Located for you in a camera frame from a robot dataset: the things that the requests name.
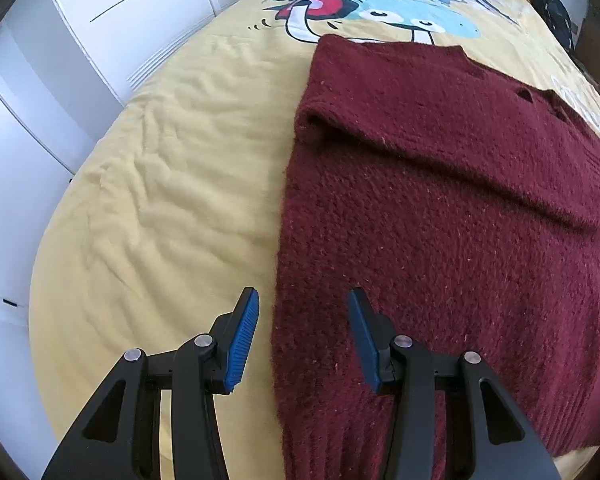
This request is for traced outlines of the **dark red knit sweater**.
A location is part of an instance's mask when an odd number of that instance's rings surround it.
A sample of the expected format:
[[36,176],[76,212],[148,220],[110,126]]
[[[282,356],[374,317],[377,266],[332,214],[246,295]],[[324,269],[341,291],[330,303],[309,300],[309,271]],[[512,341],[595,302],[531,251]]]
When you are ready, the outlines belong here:
[[347,296],[486,358],[553,456],[600,444],[600,139],[459,47],[323,37],[294,122],[274,390],[291,479],[378,476]]

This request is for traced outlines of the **yellow cartoon print bedspread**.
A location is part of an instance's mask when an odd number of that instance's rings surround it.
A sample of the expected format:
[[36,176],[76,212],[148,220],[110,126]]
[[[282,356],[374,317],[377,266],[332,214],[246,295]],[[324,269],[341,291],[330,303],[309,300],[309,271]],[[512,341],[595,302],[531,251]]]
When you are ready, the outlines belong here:
[[600,136],[600,95],[528,0],[239,0],[135,92],[45,230],[29,334],[58,434],[126,349],[176,348],[252,286],[246,376],[216,411],[233,478],[283,477],[270,346],[280,208],[324,34],[458,44],[555,90]]

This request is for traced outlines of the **brown wooden drawer unit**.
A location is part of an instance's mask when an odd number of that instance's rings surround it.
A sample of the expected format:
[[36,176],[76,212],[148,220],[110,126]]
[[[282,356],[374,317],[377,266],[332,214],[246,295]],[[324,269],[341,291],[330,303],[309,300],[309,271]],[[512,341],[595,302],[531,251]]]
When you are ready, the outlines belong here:
[[596,84],[600,82],[600,11],[592,4],[582,22],[576,44],[576,58]]

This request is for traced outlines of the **white wardrobe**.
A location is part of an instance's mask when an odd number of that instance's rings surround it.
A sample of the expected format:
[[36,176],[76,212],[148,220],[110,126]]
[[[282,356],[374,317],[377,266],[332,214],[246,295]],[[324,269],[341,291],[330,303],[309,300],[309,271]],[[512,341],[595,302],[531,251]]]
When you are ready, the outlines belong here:
[[38,243],[142,83],[237,0],[14,0],[0,18],[0,302],[29,302]]

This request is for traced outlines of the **black backpack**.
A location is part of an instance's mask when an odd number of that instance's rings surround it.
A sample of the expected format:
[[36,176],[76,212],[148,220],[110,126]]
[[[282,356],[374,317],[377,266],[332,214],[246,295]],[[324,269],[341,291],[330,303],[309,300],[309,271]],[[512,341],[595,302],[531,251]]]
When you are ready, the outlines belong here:
[[562,48],[569,55],[573,55],[571,20],[562,2],[560,0],[531,0],[531,5]]

